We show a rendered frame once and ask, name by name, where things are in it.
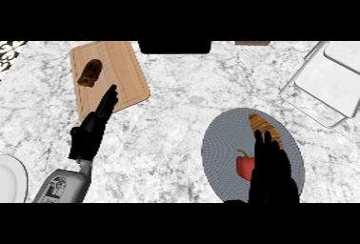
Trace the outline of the grey oval placemat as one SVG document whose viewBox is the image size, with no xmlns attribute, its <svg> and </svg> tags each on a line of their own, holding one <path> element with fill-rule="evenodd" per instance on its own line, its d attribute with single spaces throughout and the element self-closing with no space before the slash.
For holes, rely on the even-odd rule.
<svg viewBox="0 0 360 244">
<path fill-rule="evenodd" d="M 290 164 L 290 177 L 297 192 L 305 183 L 305 169 L 294 139 L 283 124 L 265 112 L 237 108 L 222 112 L 212 120 L 204 131 L 200 147 L 201 167 L 210 188 L 222 201 L 249 199 L 250 182 L 235 172 L 235 157 L 243 150 L 255 156 L 255 136 L 250 128 L 250 113 L 258 114 L 277 129 Z"/>
</svg>

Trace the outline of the brown wooden block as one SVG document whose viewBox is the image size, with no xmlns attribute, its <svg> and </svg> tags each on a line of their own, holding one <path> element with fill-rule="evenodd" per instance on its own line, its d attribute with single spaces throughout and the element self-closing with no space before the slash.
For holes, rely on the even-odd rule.
<svg viewBox="0 0 360 244">
<path fill-rule="evenodd" d="M 234 41 L 237 46 L 266 46 L 269 41 Z"/>
</svg>

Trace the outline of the black white patterned tile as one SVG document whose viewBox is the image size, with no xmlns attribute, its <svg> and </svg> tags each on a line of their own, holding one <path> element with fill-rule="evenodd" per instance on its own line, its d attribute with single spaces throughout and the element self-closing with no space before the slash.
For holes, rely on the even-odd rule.
<svg viewBox="0 0 360 244">
<path fill-rule="evenodd" d="M 23 49 L 24 41 L 0 41 L 0 80 Z"/>
</svg>

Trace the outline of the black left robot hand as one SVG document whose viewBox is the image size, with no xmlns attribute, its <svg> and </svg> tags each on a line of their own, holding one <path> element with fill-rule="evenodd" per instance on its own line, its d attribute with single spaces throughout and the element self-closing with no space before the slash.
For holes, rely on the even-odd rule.
<svg viewBox="0 0 360 244">
<path fill-rule="evenodd" d="M 104 92 L 97 109 L 86 114 L 80 125 L 70 129 L 72 146 L 69 158 L 73 160 L 91 161 L 97 154 L 104 135 L 104 125 L 117 102 L 116 95 L 116 86 L 111 85 Z"/>
</svg>

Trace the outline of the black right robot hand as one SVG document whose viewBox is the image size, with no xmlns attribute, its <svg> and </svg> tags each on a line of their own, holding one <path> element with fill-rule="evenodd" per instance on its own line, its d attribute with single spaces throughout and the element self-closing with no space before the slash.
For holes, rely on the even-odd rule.
<svg viewBox="0 0 360 244">
<path fill-rule="evenodd" d="M 253 159 L 247 203 L 297 204 L 299 194 L 290 177 L 289 159 L 269 132 L 255 132 Z"/>
</svg>

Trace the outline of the white plate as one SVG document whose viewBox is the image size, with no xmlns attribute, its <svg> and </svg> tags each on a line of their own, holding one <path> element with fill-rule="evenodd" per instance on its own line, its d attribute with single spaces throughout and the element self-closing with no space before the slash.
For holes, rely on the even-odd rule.
<svg viewBox="0 0 360 244">
<path fill-rule="evenodd" d="M 27 173 L 21 162 L 0 155 L 0 203 L 23 203 L 27 194 Z"/>
</svg>

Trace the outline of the dark brown food piece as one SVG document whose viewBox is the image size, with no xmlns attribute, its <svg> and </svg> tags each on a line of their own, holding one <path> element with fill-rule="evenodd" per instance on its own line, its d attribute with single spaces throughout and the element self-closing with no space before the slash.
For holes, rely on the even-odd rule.
<svg viewBox="0 0 360 244">
<path fill-rule="evenodd" d="M 92 87 L 98 79 L 103 63 L 98 59 L 91 59 L 85 64 L 76 84 L 82 87 Z"/>
</svg>

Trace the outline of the brown bread loaf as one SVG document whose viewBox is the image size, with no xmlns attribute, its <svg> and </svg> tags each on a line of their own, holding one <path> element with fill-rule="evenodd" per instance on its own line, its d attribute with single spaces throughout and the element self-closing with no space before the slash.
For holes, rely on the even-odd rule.
<svg viewBox="0 0 360 244">
<path fill-rule="evenodd" d="M 269 132 L 271 139 L 277 141 L 278 147 L 280 149 L 283 149 L 284 146 L 281 143 L 280 133 L 278 130 L 274 128 L 272 124 L 253 112 L 249 114 L 249 121 L 253 132 Z"/>
</svg>

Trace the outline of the red bell pepper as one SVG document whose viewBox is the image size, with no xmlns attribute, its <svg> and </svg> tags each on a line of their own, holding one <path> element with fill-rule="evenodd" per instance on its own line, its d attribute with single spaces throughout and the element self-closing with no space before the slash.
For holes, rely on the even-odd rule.
<svg viewBox="0 0 360 244">
<path fill-rule="evenodd" d="M 237 152 L 240 152 L 241 155 L 235 157 L 235 172 L 244 180 L 250 180 L 252 170 L 255 168 L 255 159 L 243 150 L 237 150 Z"/>
</svg>

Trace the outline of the wooden cutting board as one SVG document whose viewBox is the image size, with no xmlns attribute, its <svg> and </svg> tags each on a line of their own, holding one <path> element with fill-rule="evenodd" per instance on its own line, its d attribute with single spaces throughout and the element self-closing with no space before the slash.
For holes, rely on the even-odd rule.
<svg viewBox="0 0 360 244">
<path fill-rule="evenodd" d="M 76 80 L 91 59 L 101 61 L 103 68 L 94 86 L 83 87 L 78 85 Z M 148 98 L 148 86 L 129 41 L 98 41 L 72 48 L 70 67 L 78 121 L 82 121 L 88 112 L 97 109 L 110 85 L 116 86 L 117 92 L 113 112 L 123 110 Z"/>
</svg>

